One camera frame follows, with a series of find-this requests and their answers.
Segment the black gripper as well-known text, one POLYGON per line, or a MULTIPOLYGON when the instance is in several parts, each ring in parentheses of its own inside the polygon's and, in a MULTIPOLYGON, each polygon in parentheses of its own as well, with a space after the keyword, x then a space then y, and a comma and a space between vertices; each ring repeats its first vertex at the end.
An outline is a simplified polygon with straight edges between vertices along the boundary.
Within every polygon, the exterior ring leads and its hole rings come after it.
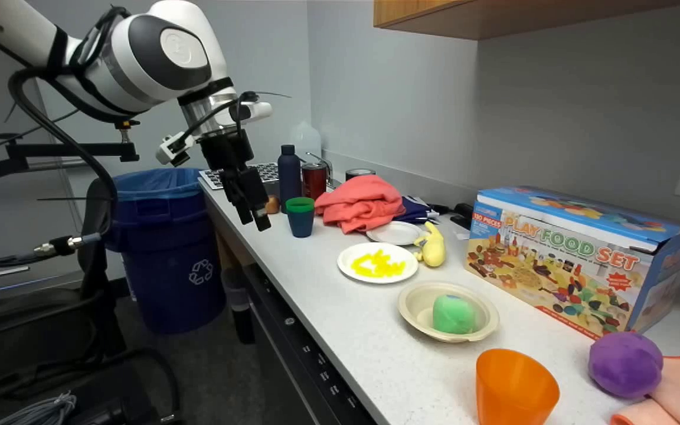
POLYGON ((240 223, 254 220, 257 230, 268 228, 268 212, 261 206, 261 178, 248 166, 253 158, 248 135, 242 130, 211 132, 201 148, 207 167, 216 171, 227 197, 235 206, 240 223))

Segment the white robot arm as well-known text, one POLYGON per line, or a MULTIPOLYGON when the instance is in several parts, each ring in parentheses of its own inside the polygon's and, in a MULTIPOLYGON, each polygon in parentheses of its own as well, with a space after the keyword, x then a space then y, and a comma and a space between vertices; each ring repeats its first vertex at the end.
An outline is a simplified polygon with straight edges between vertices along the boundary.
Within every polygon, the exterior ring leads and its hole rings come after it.
POLYGON ((121 125, 175 99, 187 128, 165 136, 157 160, 205 153, 242 223, 268 226, 261 176, 242 125, 271 114, 257 92, 239 92, 205 12, 194 0, 156 0, 147 12, 110 7, 83 38, 69 36, 29 0, 0 0, 0 49, 42 78, 78 110, 121 125))

